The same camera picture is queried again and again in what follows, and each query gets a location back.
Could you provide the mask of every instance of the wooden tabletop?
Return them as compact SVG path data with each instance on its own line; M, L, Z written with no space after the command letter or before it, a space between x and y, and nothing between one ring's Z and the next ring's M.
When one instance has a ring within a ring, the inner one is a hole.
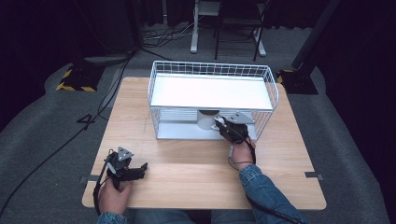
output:
M238 172L227 162L229 147L217 140L157 140L148 102L149 79L126 77L111 112L91 175L99 175L108 151L125 147L131 168L148 162L144 179L134 182L129 207L182 209L249 208ZM326 207L309 155L281 85L279 103L256 143L257 165L298 209ZM95 182L82 203L93 207Z

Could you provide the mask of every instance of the metal wire rack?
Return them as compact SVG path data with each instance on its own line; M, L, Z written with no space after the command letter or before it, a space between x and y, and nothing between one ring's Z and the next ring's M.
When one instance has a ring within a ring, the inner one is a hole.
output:
M219 132L197 127L197 110L205 109L219 110L223 117L243 113L254 120L248 130L257 140L277 102L276 82L267 65L166 61L152 65L148 104L159 139L222 139Z

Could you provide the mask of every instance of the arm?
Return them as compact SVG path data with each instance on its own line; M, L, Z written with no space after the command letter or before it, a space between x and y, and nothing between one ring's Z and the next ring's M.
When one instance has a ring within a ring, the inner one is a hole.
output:
M122 214L128 204L133 181L120 183L120 191L116 190L109 178L99 191L99 209L102 212L97 224L127 224L128 219Z
M239 177L246 195L255 203L275 210L298 221L305 223L298 210L289 202L285 195L274 185L272 180L253 164L250 150L246 143L233 146L232 159L240 171ZM282 223L286 220L269 215L261 209L253 207L257 223Z

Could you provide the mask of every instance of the blue jeans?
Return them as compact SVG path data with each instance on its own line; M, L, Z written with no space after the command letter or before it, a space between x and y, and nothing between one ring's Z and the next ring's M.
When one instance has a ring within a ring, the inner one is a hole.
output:
M131 223L138 224L193 224L189 216L177 209L133 209ZM212 224L253 224L252 210L212 210Z

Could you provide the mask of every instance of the black cable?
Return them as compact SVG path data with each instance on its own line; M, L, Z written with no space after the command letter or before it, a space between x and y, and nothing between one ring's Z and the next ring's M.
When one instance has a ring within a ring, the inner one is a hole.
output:
M93 30L93 28L92 28L92 26L90 25L90 23L89 23L87 17L84 15L84 12L83 12L82 9L79 7L79 5L78 5L78 3L76 2L76 0L73 0L73 2L74 2L74 4L76 5L76 8L78 9L79 14L82 16L82 18L84 19L84 21L85 21L85 23L87 24L88 28L90 29L91 33L93 34L93 36L95 37L95 39L102 45L103 48L105 48L105 49L107 49L107 50L109 50L109 51L112 51L112 52L114 52L114 53L123 53L123 54L129 53L128 51L127 51L127 52L116 51L116 50L114 50L114 49L108 47L107 45L105 45L105 44L103 43L103 41L97 36L96 32Z
M131 58L129 58L128 61L124 62L124 64L121 66L119 76L117 77L117 79L116 79L116 81L113 83L113 85L111 85L110 90L107 92L106 96L102 99L101 103L99 104L99 106L98 106L98 108L97 108L97 113L98 113L99 117L101 117L102 119L108 120L107 118L105 118L105 117L103 117L103 116L101 115L101 113L102 113L102 112L100 112L101 106L102 106L103 102L105 101L105 99L107 98L107 96L111 93L111 91L113 90L114 86L115 86L116 83L117 83L117 87L116 87L116 89L113 91L112 96L111 96L110 99L108 100L107 104L106 104L105 106L103 106L102 108L106 108L106 106L108 106L109 102L110 102L110 101L113 99L113 97L115 96L115 94L116 94L116 92L117 92L117 89L118 89L119 86L120 86L120 81L121 81L121 78L122 78L122 75L123 75L123 71L124 71L126 65L128 64L128 62L129 62L130 60L131 60Z
M285 214L283 214L283 213L277 212L277 211L275 211L275 210L269 209L269 208L267 208L267 207L264 207L264 206L262 206L262 205L260 205L260 204L255 203L255 202L254 202L253 200L251 200L247 195L246 195L246 197L247 197L247 201L250 203L250 205L251 205L252 207L255 207L255 208L259 209L259 210L262 210L263 212L268 213L268 214L270 214L270 215L272 215L272 216L280 217L280 218L282 218L282 219L284 219L284 220L286 220L286 221L288 221L288 222L290 222L290 223L294 223L294 224L303 224L301 221L299 221L299 220L297 220L297 219L295 219L295 218L293 218L293 217L289 217L289 216L287 216L287 215L285 215Z
M142 50L145 51L146 53L149 53L149 54L158 56L158 57L160 57L160 58L163 58L163 59L165 59L166 61L173 61L173 59L166 58L166 57L162 56L161 54L154 53L154 52L152 52L152 51L150 51L150 50L148 50L148 49L143 49L143 48L140 48L140 49L142 49Z
M234 129L232 129L232 128L227 128L227 130L230 130L230 131L233 131L235 134L237 134L240 138L241 138L241 140L242 141L244 141L246 144L247 144L247 146L248 146L248 148L250 149L250 154L251 154L251 158L253 159L253 164L256 164L256 148L254 148L254 146L253 145L251 145L251 139L250 139L250 137L248 136L247 138L248 138L248 141L246 140L246 138L244 137L244 136L242 136L239 132L237 132L236 130L234 130Z
M95 206L95 211L98 214L98 216L100 216L101 212L99 209L99 190L102 186L102 184L100 183L103 173L105 172L108 160L110 159L110 157L107 155L106 160L105 160L105 164L103 165L102 171L100 172L98 179L96 180L96 185L95 188L93 189L93 204Z
M88 62L88 63L92 64L93 66L107 67L107 66L116 65L119 63L125 63L125 61L127 61L129 59L130 55L131 54L127 54L127 55L125 55L124 58L120 58L120 59L106 60L106 61L102 61L102 62Z
M190 24L189 26L187 26L185 28L180 28L178 30L173 28L173 31L169 34L167 34L167 31L169 29L166 29L161 35L149 36L146 38L145 47L147 47L147 48L162 47L162 46L168 44L169 42L171 42L172 40L179 40L179 39L184 38L186 35L192 35L192 33L185 34L185 35L182 34L184 31L190 30L191 26L192 26L192 24ZM158 39L157 44L147 43L149 41L149 39L151 39L151 40Z
M129 61L131 61L132 56L122 65L122 69L121 69L121 73L123 74L126 64L128 64ZM24 184L24 182L29 179L29 177L35 173L35 171L37 171L44 163L46 163L49 159L51 159L53 156L55 156L58 152L60 152L64 147L66 147L71 141L73 141L77 136L79 136L84 130L86 130L88 128L88 126L90 124L92 124L97 117L100 116L100 114L106 109L106 107L108 106L108 104L110 103L111 99L114 97L115 93L117 91L113 92L113 95L111 96L110 100L106 103L106 105L93 117L93 119L89 120L83 128L81 128L77 133L75 133L71 138L69 138L63 145L61 145L58 149L56 149L54 152L52 152L46 159L44 159L42 162L40 162L37 167L30 172L22 181L21 183L10 193L10 195L8 196L6 202L4 203L1 211L0 211L0 219L2 217L2 215L4 214L4 211L6 210L6 207L8 205L8 203L11 201L12 197L15 195L15 193L18 191L18 189Z

